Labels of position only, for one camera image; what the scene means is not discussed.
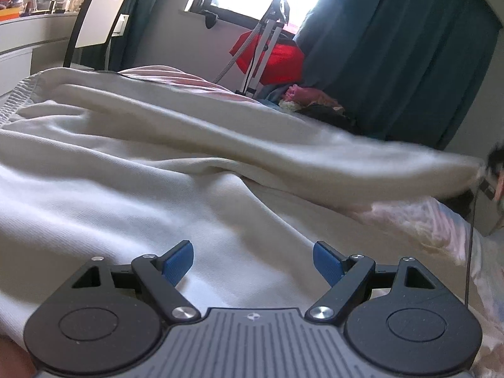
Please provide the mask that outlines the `white drawer desk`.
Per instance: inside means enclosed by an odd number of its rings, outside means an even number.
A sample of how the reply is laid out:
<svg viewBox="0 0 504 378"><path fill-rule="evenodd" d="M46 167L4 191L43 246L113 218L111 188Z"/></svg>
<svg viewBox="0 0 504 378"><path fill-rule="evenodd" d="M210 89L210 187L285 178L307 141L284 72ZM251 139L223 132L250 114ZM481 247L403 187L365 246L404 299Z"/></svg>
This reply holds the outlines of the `white drawer desk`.
<svg viewBox="0 0 504 378"><path fill-rule="evenodd" d="M43 14L1 22L1 95L23 78L63 64L77 15Z"/></svg>

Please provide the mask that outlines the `white sweat garment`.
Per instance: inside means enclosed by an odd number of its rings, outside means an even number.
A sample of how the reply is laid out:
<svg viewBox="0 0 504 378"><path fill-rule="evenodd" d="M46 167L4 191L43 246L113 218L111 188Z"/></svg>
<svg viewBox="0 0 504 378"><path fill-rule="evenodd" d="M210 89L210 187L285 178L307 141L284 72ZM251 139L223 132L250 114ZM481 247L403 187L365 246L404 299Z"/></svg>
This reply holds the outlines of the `white sweat garment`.
<svg viewBox="0 0 504 378"><path fill-rule="evenodd" d="M356 137L242 99L53 68L1 100L1 332L89 258L125 264L193 243L185 296L307 308L314 242L380 247L344 207L470 187L479 159Z"/></svg>

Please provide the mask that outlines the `dark teal curtain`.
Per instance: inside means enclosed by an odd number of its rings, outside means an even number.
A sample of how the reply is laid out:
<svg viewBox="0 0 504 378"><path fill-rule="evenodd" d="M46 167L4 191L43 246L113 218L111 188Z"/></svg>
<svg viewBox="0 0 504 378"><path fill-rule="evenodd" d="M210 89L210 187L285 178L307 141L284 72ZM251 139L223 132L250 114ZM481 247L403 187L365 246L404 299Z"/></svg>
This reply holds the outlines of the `dark teal curtain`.
<svg viewBox="0 0 504 378"><path fill-rule="evenodd" d="M364 135L442 149L500 29L485 0L319 0L295 41L304 84L337 99Z"/></svg>

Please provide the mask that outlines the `white black chair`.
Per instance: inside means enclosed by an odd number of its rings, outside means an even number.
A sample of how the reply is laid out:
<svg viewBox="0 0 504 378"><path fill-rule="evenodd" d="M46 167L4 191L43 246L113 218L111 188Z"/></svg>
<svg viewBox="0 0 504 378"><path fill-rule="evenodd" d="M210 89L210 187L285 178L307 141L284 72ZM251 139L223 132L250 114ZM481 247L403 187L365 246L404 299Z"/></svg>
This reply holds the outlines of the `white black chair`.
<svg viewBox="0 0 504 378"><path fill-rule="evenodd" d="M124 1L84 0L82 2L68 41L63 67L72 65L76 49L99 46L98 66L93 66L92 69L105 69L107 49Z"/></svg>

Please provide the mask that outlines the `orange box on desk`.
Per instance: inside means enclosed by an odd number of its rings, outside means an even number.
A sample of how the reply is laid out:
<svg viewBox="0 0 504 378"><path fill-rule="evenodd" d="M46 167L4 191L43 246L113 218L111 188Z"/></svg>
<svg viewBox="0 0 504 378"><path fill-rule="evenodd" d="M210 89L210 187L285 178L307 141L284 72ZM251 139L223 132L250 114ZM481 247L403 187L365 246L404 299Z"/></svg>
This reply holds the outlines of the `orange box on desk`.
<svg viewBox="0 0 504 378"><path fill-rule="evenodd" d="M20 17L21 7L4 8L0 10L0 21L14 20Z"/></svg>

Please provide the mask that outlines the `pile of colourful clothes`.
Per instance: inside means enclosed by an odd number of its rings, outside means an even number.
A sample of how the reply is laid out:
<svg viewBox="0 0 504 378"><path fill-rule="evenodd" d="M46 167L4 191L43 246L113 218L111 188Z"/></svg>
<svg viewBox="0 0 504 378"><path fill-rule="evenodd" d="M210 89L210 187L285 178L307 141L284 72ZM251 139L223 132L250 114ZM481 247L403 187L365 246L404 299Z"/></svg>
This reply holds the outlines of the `pile of colourful clothes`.
<svg viewBox="0 0 504 378"><path fill-rule="evenodd" d="M282 86L259 99L259 102L274 110L315 119L352 134L360 133L355 118L336 99L316 88L298 84Z"/></svg>

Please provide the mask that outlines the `red bag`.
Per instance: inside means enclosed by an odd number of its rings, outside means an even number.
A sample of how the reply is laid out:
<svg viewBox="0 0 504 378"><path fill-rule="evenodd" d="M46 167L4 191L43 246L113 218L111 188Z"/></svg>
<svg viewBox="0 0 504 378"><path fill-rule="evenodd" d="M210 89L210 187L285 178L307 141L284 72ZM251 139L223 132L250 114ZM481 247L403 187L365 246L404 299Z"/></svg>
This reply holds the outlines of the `red bag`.
<svg viewBox="0 0 504 378"><path fill-rule="evenodd" d="M240 35L229 53L235 55L238 49L244 44L252 31L247 31ZM259 36L255 36L244 52L237 59L237 66L243 73L247 72L252 60L253 53L259 41ZM281 36L275 44L272 53L267 61L260 83L269 84L289 84L297 83L302 79L302 66L304 54L297 46L296 42Z"/></svg>

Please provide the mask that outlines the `pink striped bed sheet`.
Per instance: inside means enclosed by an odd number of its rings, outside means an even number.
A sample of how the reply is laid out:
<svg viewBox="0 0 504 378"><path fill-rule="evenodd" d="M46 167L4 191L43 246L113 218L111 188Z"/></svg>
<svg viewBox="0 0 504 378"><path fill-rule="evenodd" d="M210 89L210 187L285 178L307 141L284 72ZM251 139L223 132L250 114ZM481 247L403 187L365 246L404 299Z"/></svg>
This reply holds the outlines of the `pink striped bed sheet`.
<svg viewBox="0 0 504 378"><path fill-rule="evenodd" d="M409 241L441 260L441 269L458 277L464 265L466 243L473 240L472 273L476 315L484 329L483 348L477 356L478 377L503 376L503 230L487 238L470 234L470 225L446 201L423 197L412 201L376 201L340 206L336 212Z"/></svg>

